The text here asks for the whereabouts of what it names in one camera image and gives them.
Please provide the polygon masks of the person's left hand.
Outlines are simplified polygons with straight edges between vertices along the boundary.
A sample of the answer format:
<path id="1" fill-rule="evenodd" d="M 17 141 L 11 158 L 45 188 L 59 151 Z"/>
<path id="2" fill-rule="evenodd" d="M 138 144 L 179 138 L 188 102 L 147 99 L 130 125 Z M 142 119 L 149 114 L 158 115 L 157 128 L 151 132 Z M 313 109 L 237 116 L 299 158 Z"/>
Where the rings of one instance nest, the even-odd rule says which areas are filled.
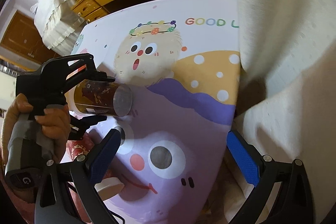
<path id="1" fill-rule="evenodd" d="M 8 149 L 12 130 L 21 114 L 32 112 L 33 106 L 29 104 L 25 95 L 19 94 L 8 108 L 2 124 L 1 153 L 2 162 L 8 161 Z M 60 162 L 66 152 L 71 126 L 68 106 L 61 109 L 44 109 L 44 115 L 36 116 L 35 120 L 42 126 L 43 134 L 54 141 L 54 161 Z"/>

